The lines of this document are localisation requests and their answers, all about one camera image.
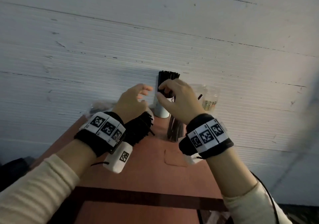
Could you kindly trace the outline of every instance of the long-sleeve shirt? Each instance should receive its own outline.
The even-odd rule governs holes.
[[[47,223],[79,182],[79,177],[57,155],[0,193],[0,224]],[[235,224],[275,223],[273,207],[260,183],[244,196],[224,197]],[[291,224],[276,204],[281,224]]]

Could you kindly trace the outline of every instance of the right hand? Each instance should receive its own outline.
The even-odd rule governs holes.
[[[160,92],[156,93],[156,97],[173,117],[184,124],[188,125],[196,116],[205,113],[193,89],[184,81],[167,79],[159,86],[159,89],[165,89],[165,93],[173,91],[176,96],[175,102],[170,102]]]

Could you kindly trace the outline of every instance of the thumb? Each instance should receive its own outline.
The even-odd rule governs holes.
[[[157,92],[156,93],[156,97],[157,97],[157,100],[159,101],[159,103],[169,112],[174,103],[173,102],[170,102],[168,99],[165,98],[164,95],[162,95],[160,92]]]

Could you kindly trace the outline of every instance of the hand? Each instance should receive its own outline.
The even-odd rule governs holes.
[[[124,124],[139,117],[146,111],[147,102],[145,100],[139,102],[138,99],[142,99],[141,95],[148,95],[148,91],[152,90],[153,87],[145,84],[133,86],[121,95],[112,111],[121,117]]]
[[[159,89],[165,89],[165,93],[173,91],[176,96],[175,102],[170,102],[159,92],[156,96],[159,103],[184,124],[188,125],[196,116],[205,113],[193,89],[184,81],[167,79],[159,86]]]

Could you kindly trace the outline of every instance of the corrugated wall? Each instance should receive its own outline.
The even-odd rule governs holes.
[[[318,6],[0,0],[0,161],[39,156],[92,101],[116,101],[140,82],[155,86],[159,70],[172,70],[188,83],[221,87],[216,112],[271,188],[297,156],[289,143],[318,69]],[[154,94],[147,100],[153,104]],[[279,202],[305,203],[287,186],[274,191]]]

